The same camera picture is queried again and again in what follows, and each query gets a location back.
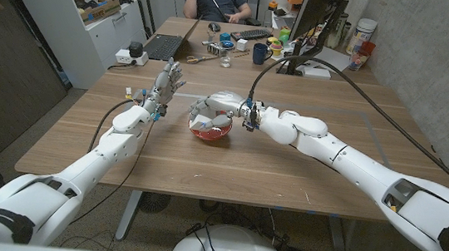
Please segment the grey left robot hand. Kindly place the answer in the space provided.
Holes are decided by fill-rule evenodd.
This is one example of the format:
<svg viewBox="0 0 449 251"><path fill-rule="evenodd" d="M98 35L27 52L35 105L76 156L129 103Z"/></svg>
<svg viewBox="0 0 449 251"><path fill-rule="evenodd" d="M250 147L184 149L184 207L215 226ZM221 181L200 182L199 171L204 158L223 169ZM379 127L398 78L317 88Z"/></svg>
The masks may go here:
<svg viewBox="0 0 449 251"><path fill-rule="evenodd" d="M152 86L143 107L151 114L165 115L167 103L171 101L172 96L178 88L185 85L185 81L180 81L183 76L180 62L171 57L164 69Z"/></svg>

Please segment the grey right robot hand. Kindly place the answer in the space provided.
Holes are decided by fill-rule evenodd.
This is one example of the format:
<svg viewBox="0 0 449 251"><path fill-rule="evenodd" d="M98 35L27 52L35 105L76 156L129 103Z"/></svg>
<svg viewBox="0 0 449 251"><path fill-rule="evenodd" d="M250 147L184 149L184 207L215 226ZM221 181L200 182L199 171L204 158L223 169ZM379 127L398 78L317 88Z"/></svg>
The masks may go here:
<svg viewBox="0 0 449 251"><path fill-rule="evenodd" d="M219 91L201 98L190 106L189 111L189 128L204 132L230 126L234 116L247 119L250 115L246 99L231 91Z"/></svg>

